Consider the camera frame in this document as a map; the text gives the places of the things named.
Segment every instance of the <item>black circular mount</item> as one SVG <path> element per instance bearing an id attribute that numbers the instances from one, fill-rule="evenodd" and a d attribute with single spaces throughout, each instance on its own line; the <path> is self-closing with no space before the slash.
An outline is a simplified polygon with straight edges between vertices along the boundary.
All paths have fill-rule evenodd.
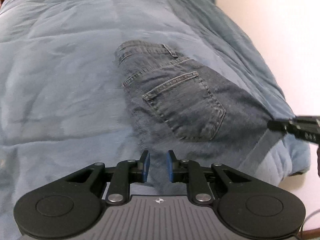
<path id="1" fill-rule="evenodd" d="M 32 191 L 18 200 L 14 218 L 21 232 L 39 239 L 75 236 L 92 226 L 101 213 L 90 192 L 46 194 Z"/>
<path id="2" fill-rule="evenodd" d="M 282 239 L 297 232 L 305 218 L 300 199 L 288 192 L 226 193 L 218 204 L 222 220 L 252 239 Z"/>

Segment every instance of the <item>denim jeans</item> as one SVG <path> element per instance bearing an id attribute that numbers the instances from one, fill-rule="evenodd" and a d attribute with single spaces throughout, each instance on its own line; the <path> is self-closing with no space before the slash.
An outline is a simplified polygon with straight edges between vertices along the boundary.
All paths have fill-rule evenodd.
<path id="1" fill-rule="evenodd" d="M 116 51 L 139 150 L 151 153 L 150 183 L 163 194 L 165 154 L 202 166 L 220 162 L 253 175 L 282 138 L 267 129 L 271 114 L 247 91 L 165 44 L 128 41 Z"/>

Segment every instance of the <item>black cable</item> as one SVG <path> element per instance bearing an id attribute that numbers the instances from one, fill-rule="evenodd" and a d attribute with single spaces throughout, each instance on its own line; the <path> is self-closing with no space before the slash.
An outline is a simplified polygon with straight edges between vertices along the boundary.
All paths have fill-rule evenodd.
<path id="1" fill-rule="evenodd" d="M 318 209 L 318 210 L 316 210 L 316 211 L 313 211 L 310 215 L 308 215 L 308 216 L 306 217 L 306 219 L 305 219 L 304 222 L 302 223 L 302 226 L 301 226 L 301 229 L 300 229 L 300 237 L 301 237 L 301 239 L 303 239 L 302 234 L 303 234 L 303 226 L 304 226 L 304 224 L 305 224 L 310 218 L 314 217 L 314 216 L 317 215 L 317 214 L 320 214 L 320 209 Z"/>

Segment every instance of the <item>pocket stitching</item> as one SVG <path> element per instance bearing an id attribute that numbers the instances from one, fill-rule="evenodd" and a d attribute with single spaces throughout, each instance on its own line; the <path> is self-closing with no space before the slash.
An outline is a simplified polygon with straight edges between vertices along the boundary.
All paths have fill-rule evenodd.
<path id="1" fill-rule="evenodd" d="M 186 62 L 190 60 L 189 57 L 183 57 L 181 59 L 176 59 L 176 60 L 171 60 L 168 62 L 168 64 L 164 64 L 164 65 L 160 65 L 158 66 L 158 69 L 161 69 L 163 67 L 167 67 L 167 66 L 175 66 L 177 64 L 181 64 L 183 62 Z M 146 73 L 149 73 L 149 72 L 146 72 L 146 71 L 142 71 L 142 70 L 139 70 L 137 71 L 136 73 L 134 73 L 132 76 L 130 76 L 129 78 L 127 78 L 125 81 L 122 82 L 122 85 L 125 87 L 125 86 L 129 86 L 133 81 L 135 81 L 136 78 L 138 78 L 139 76 L 141 75 L 144 75 Z"/>
<path id="2" fill-rule="evenodd" d="M 166 90 L 176 86 L 177 84 L 179 84 L 181 82 L 185 82 L 185 81 L 191 80 L 193 78 L 198 78 L 199 79 L 199 84 L 201 84 L 205 88 L 207 94 L 210 96 L 210 98 L 209 98 L 210 103 L 212 105 L 216 105 L 216 106 L 219 107 L 219 109 L 217 109 L 219 111 L 219 113 L 217 114 L 217 119 L 214 121 L 214 125 L 212 127 L 212 130 L 209 133 L 209 140 L 212 140 L 215 137 L 215 135 L 217 134 L 217 132 L 218 132 L 220 126 L 221 126 L 221 123 L 222 123 L 222 121 L 224 119 L 224 116 L 226 114 L 226 110 L 224 109 L 223 105 L 218 101 L 218 99 L 215 97 L 215 95 L 212 94 L 212 92 L 209 90 L 209 87 L 205 84 L 204 80 L 199 76 L 199 73 L 197 71 L 194 71 L 194 72 L 191 72 L 191 73 L 186 73 L 186 74 L 183 74 L 183 75 L 187 75 L 187 74 L 196 74 L 196 75 L 186 77 L 186 78 L 184 78 L 184 79 L 172 84 L 171 86 L 165 87 L 163 90 L 159 91 L 155 96 L 148 97 L 148 94 L 151 91 L 155 90 L 158 87 L 161 87 L 164 83 L 161 84 L 161 85 L 158 85 L 157 87 L 155 87 L 152 90 L 150 90 L 148 93 L 144 94 L 142 96 L 142 98 L 156 112 L 156 114 L 163 120 L 164 123 L 168 123 L 169 120 L 164 118 L 164 114 L 159 110 L 159 107 L 157 107 L 152 100 L 154 98 L 156 98 L 163 91 L 166 91 Z M 172 132 L 174 133 L 173 128 L 170 125 L 168 125 L 168 126 L 172 130 Z M 187 137 L 187 136 L 185 136 L 184 139 L 190 139 L 190 140 L 192 140 L 192 139 L 202 139 L 202 137 Z"/>

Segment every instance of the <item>white surface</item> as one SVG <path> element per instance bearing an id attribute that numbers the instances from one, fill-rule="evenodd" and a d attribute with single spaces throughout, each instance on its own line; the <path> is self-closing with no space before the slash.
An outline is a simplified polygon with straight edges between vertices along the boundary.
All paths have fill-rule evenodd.
<path id="1" fill-rule="evenodd" d="M 320 0 L 217 0 L 252 39 L 296 115 L 320 115 Z M 316 146 L 309 172 L 280 187 L 297 195 L 307 215 L 320 209 Z M 320 214 L 304 230 L 320 228 Z"/>

